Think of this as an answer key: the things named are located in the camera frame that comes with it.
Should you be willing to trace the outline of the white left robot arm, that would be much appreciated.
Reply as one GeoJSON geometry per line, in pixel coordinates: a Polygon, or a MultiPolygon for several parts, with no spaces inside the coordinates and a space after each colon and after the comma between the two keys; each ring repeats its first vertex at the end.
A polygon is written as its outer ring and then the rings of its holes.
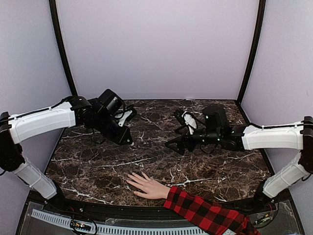
{"type": "Polygon", "coordinates": [[[0,115],[0,167],[11,172],[28,187],[37,191],[58,213],[66,213],[69,203],[56,182],[34,163],[40,158],[47,163],[61,131],[84,126],[97,131],[118,145],[133,144],[126,122],[136,110],[110,89],[99,97],[86,99],[72,95],[59,103],[35,111],[0,115]]]}

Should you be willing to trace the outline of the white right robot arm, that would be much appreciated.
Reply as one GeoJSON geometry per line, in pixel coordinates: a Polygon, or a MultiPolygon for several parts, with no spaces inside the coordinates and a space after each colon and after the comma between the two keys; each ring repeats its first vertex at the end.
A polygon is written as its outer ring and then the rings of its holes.
{"type": "Polygon", "coordinates": [[[261,212],[271,198],[287,189],[305,176],[313,173],[313,118],[291,124],[259,126],[254,123],[231,126],[223,107],[212,105],[202,110],[203,128],[192,113],[178,109],[174,116],[181,124],[175,130],[179,136],[165,146],[180,155],[192,152],[198,145],[219,145],[230,151],[245,151],[266,148],[298,150],[294,159],[278,173],[264,180],[250,200],[250,209],[261,212]]]}

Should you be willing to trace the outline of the red plaid sleeve forearm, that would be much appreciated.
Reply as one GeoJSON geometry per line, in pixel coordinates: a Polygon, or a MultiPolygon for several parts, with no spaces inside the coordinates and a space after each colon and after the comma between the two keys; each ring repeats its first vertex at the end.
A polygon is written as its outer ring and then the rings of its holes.
{"type": "Polygon", "coordinates": [[[248,215],[171,187],[163,205],[210,235],[259,235],[248,215]]]}

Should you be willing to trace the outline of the mannequin hand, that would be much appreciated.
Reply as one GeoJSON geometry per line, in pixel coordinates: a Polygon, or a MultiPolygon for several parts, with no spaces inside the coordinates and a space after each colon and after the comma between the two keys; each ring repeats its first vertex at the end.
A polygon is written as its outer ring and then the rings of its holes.
{"type": "Polygon", "coordinates": [[[151,200],[166,199],[170,192],[169,187],[150,178],[144,172],[141,173],[141,176],[134,172],[127,176],[126,182],[138,189],[138,191],[134,191],[134,194],[138,197],[151,200]]]}

